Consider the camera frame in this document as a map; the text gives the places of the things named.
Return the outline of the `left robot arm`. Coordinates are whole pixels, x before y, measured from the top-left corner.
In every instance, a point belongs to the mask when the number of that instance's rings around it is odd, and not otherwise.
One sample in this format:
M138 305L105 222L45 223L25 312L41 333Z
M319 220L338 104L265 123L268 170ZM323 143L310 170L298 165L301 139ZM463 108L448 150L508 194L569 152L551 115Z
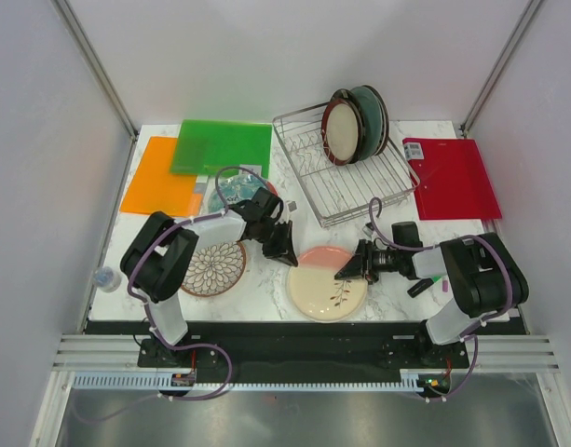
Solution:
M162 211L151 214L120 262L128 278L128 294L143 302L151 332L160 341L158 353L171 366L191 356L185 339L187 323L178 290L196 251L222 243L256 241L268 260L297 266L292 221L283 221L285 203L260 188L251 199L218 212L175 221Z

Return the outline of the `pink beige leaf plate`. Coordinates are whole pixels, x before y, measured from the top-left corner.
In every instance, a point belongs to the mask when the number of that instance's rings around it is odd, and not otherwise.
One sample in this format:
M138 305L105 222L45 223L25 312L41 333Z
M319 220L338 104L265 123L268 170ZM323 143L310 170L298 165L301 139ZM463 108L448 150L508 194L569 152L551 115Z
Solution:
M364 303L365 279L335 279L352 253L334 246L317 246L302 253L291 267L286 290L295 307L313 321L344 320Z

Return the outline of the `dark red rimmed beige plate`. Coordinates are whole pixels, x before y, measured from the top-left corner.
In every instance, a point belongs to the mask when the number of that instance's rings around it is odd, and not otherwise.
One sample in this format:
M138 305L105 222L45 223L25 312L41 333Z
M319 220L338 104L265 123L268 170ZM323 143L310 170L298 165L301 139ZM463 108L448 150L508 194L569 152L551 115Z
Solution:
M362 136L357 108L348 100L332 99L322 115L320 134L323 152L335 166L350 163Z

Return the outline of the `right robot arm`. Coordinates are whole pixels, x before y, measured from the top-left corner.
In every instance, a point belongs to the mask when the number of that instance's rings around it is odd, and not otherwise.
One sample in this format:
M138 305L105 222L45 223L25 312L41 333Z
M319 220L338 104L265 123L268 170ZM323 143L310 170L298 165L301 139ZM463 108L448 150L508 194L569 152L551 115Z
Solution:
M415 281L447 278L451 300L422 321L415 336L413 351L420 364L437 365L446 357L447 345L464 341L488 320L529 298L528 282L497 234L458 237L428 248L416 223L395 223L391 229L393 239L383 249L371 240L360 240L334 278L361 278L370 284L382 273Z

